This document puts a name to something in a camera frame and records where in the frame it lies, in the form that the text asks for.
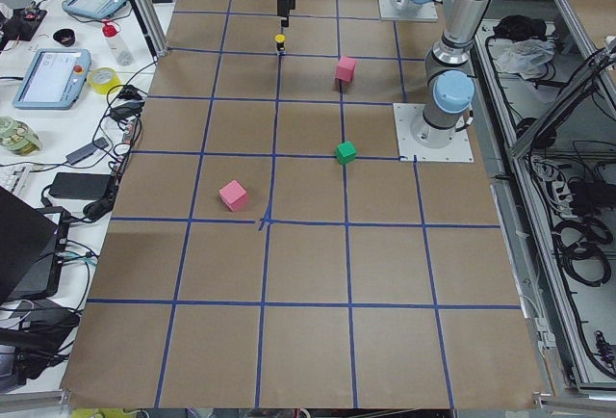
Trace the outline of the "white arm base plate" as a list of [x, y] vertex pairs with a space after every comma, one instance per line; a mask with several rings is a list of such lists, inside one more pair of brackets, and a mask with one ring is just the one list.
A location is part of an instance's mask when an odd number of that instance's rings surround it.
[[424, 104], [394, 103], [398, 158], [402, 162], [472, 163], [474, 156], [459, 118], [450, 129], [436, 129], [424, 120]]
[[434, 0], [378, 0], [380, 18], [414, 22], [436, 22]]

